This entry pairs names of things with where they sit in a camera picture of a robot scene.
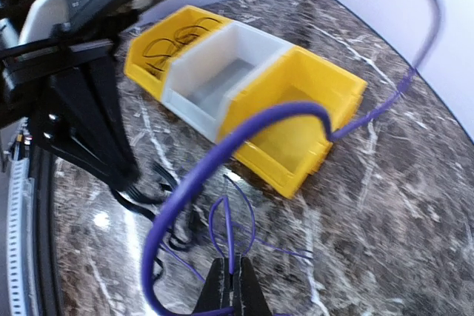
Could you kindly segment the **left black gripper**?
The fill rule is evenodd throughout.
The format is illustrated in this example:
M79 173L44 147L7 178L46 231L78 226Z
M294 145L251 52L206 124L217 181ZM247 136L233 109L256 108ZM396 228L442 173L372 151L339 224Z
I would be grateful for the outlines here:
M124 129L108 40L1 52L1 124L26 117L36 146L124 191L139 168Z

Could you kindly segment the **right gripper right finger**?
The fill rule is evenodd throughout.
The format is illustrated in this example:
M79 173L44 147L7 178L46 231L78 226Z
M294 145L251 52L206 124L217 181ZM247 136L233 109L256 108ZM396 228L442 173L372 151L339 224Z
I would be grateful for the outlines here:
M238 256L233 273L233 314L272 316L248 257Z

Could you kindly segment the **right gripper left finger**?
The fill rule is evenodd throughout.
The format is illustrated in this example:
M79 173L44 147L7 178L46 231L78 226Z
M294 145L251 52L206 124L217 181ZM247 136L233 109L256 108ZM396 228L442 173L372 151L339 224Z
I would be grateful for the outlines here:
M227 258L216 258L210 267L193 315L231 315L231 277Z

